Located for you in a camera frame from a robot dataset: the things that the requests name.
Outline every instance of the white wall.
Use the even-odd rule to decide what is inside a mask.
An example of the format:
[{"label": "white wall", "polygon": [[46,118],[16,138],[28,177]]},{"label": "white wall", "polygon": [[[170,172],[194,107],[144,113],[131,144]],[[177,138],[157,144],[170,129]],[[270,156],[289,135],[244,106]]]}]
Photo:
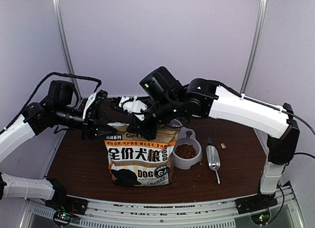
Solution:
[{"label": "white wall", "polygon": [[[66,72],[52,0],[0,0],[0,127],[19,112],[37,83],[49,72]],[[40,101],[49,81],[33,99]],[[43,178],[59,136],[46,130],[13,152],[0,171]],[[0,227],[19,224],[23,200],[0,201]]]},{"label": "white wall", "polygon": [[145,95],[140,80],[161,65],[183,84],[241,88],[260,0],[60,1],[75,73],[102,79],[111,96]]},{"label": "white wall", "polygon": [[[247,95],[283,104],[315,126],[315,0],[268,0],[267,15]],[[315,155],[315,138],[299,122],[297,152]],[[314,227],[315,163],[297,155],[283,180],[290,180],[307,227]]]}]

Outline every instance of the white cable clip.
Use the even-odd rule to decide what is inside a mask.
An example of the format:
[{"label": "white cable clip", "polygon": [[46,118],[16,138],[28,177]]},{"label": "white cable clip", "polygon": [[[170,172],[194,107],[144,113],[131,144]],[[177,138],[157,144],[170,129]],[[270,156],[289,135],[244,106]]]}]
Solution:
[{"label": "white cable clip", "polygon": [[242,94],[241,94],[241,100],[244,100],[244,97],[245,97],[245,94],[242,93]]},{"label": "white cable clip", "polygon": [[282,111],[284,110],[283,106],[278,106],[279,107],[279,113],[282,113]]}]

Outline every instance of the white bowl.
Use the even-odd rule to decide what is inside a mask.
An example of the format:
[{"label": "white bowl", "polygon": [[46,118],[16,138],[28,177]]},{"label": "white bowl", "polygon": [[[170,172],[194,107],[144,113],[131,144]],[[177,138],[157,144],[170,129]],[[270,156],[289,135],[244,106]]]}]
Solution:
[{"label": "white bowl", "polygon": [[[173,120],[171,122],[173,125],[181,125],[181,123],[177,120]],[[190,135],[188,145],[192,145],[193,148],[196,150],[196,156],[190,159],[185,159],[179,157],[175,151],[177,146],[183,145],[186,143],[186,136]],[[174,166],[176,166],[179,169],[188,170],[192,165],[195,165],[196,163],[200,163],[202,160],[202,150],[200,143],[196,140],[196,134],[193,130],[187,129],[185,127],[181,128],[181,131],[179,132],[179,138],[176,141],[174,150],[173,150],[173,159],[174,159]]]}]

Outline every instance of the orange label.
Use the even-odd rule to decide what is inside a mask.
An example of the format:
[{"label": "orange label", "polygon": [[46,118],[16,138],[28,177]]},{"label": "orange label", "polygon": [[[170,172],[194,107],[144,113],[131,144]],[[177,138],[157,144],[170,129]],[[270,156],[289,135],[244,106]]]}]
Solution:
[{"label": "orange label", "polygon": [[164,149],[169,146],[175,146],[176,141],[172,141],[170,143],[156,143],[156,142],[148,142],[148,141],[127,141],[127,140],[105,140],[106,146],[140,146],[140,147],[148,147],[155,149]]}]

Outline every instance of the metal pole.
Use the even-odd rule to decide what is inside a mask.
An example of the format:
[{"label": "metal pole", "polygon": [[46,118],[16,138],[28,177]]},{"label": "metal pole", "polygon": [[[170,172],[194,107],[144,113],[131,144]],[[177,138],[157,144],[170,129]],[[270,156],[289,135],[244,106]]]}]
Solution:
[{"label": "metal pole", "polygon": [[267,1],[268,0],[260,0],[259,9],[258,9],[257,23],[256,23],[256,29],[255,29],[255,33],[254,33],[254,39],[253,39],[253,42],[252,42],[252,49],[251,49],[250,58],[249,58],[249,61],[248,61],[248,64],[247,64],[247,68],[246,68],[243,84],[242,84],[242,87],[241,87],[241,93],[244,93],[246,91],[246,87],[248,85],[248,82],[249,82],[249,79],[250,79],[250,76],[251,76],[252,67],[253,67],[253,64],[254,64],[254,61],[255,61],[255,57],[257,55],[258,43],[259,43],[259,40],[260,40],[260,36],[261,36],[261,33],[262,33],[262,28],[263,28],[265,17],[266,17]]},{"label": "metal pole", "polygon": [[[53,0],[53,5],[54,5],[54,10],[55,10],[55,14],[56,14],[58,27],[59,27],[59,34],[60,34],[61,43],[62,43],[62,47],[63,47],[63,55],[64,55],[65,63],[66,63],[68,72],[70,74],[75,74],[74,70],[73,70],[72,61],[71,61],[71,58],[70,58],[70,52],[69,52],[69,48],[68,48],[65,32],[64,32],[63,16],[62,16],[62,13],[61,13],[60,1],[59,0]],[[80,90],[79,90],[78,82],[74,78],[72,78],[71,80],[72,80],[76,90],[78,91],[79,99],[81,100],[82,99],[82,95],[81,95]]]}]

